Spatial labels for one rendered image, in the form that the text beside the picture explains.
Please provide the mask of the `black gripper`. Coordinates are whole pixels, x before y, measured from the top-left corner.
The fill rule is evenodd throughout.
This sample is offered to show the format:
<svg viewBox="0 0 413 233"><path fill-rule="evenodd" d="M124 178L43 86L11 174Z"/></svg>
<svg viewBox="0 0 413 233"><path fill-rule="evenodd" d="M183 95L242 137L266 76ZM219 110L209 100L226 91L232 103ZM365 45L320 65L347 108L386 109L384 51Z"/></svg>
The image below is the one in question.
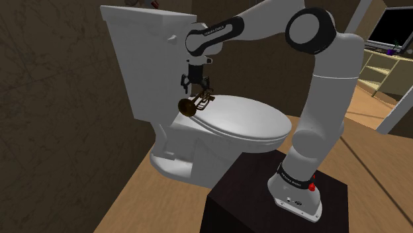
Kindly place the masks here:
<svg viewBox="0 0 413 233"><path fill-rule="evenodd" d="M203 91L210 89L209 76L203 76L203 65L189 64L188 75L183 74L180 83L186 94L188 94L189 83L199 84Z"/></svg>

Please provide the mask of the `brass toy trumpet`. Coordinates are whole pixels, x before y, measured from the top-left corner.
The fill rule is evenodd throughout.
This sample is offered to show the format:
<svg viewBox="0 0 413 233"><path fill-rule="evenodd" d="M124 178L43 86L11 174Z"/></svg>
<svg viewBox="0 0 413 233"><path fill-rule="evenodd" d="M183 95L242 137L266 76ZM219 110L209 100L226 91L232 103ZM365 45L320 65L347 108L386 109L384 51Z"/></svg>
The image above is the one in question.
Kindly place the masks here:
<svg viewBox="0 0 413 233"><path fill-rule="evenodd" d="M178 102L179 112L186 117L193 117L197 111L205 110L207 105L215 99L212 96L213 91L213 89L206 89L196 94L192 99L181 99Z"/></svg>

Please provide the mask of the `dark robot stand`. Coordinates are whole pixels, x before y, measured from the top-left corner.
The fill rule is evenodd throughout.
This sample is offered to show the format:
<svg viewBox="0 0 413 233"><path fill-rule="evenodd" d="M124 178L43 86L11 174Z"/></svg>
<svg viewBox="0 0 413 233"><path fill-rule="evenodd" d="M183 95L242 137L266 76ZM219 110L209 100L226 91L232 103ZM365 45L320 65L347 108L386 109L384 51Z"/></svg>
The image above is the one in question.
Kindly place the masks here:
<svg viewBox="0 0 413 233"><path fill-rule="evenodd" d="M278 150L241 154L207 195L200 233L349 233L347 185L321 171L318 222L276 205L267 181L284 157Z"/></svg>

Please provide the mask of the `pale wooden shelf desk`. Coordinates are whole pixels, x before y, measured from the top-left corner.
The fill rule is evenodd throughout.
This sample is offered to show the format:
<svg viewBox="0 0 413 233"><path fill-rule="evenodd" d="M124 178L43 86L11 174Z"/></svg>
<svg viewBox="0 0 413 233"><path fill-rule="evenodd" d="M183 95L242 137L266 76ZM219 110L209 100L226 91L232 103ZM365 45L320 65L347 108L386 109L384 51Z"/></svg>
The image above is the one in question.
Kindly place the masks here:
<svg viewBox="0 0 413 233"><path fill-rule="evenodd" d="M413 85L413 59L364 49L359 81L377 92L404 95Z"/></svg>

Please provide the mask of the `white toilet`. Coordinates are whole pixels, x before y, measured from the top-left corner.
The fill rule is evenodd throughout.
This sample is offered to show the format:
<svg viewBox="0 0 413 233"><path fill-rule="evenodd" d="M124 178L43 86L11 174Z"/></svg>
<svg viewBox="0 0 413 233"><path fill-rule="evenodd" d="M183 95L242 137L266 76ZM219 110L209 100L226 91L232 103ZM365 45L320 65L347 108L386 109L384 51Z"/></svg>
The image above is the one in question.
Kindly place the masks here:
<svg viewBox="0 0 413 233"><path fill-rule="evenodd" d="M103 5L118 64L135 119L152 125L156 141L152 166L162 175L213 188L244 152L276 150L291 131L277 109L244 97L218 95L192 117L178 102L190 89L181 85L188 72L187 33L195 15L157 9Z"/></svg>

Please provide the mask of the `black computer monitor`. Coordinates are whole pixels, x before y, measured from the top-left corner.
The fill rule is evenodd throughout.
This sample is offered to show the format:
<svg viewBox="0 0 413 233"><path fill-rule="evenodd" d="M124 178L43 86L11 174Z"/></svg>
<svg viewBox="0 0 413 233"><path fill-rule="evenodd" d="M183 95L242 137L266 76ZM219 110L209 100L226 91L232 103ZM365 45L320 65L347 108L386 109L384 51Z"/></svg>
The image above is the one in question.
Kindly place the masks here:
<svg viewBox="0 0 413 233"><path fill-rule="evenodd" d="M387 7L365 45L388 50L394 46L394 40L398 41L396 51L400 54L413 41L413 6Z"/></svg>

